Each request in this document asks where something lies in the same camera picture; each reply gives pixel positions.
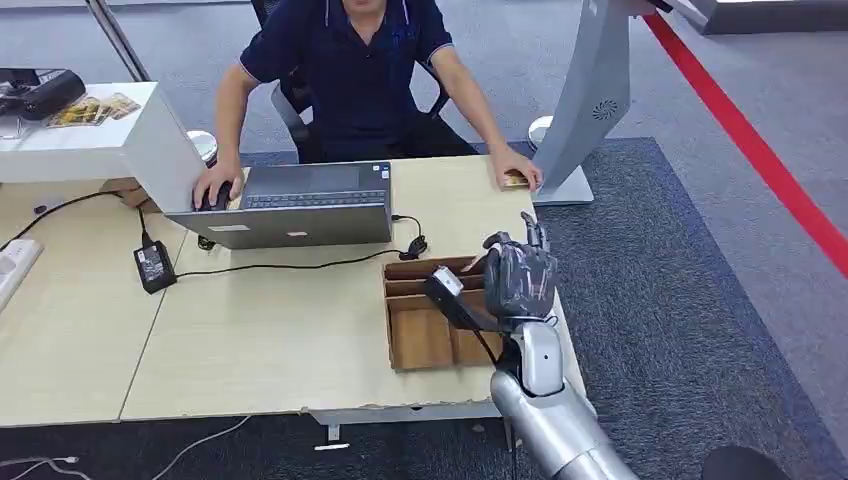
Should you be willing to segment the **person's left hand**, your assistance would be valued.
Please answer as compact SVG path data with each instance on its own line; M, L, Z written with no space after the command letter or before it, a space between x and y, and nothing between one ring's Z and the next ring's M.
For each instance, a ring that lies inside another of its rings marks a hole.
M508 144L489 146L489 157L499 186L526 186L535 192L543 182L542 171L527 157Z

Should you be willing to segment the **person's right hand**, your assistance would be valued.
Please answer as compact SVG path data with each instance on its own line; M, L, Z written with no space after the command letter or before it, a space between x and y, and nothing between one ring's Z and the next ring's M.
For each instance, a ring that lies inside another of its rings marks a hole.
M199 177L193 189L193 206L196 210L226 206L241 196L245 182L244 171L238 156L220 157Z

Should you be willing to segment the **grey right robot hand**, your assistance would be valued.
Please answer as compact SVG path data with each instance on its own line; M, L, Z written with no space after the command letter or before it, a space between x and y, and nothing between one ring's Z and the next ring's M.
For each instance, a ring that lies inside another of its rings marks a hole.
M521 218L525 243L505 231L483 242L486 309L510 329L519 322L544 321L553 309L557 283L557 260L545 228L527 212Z

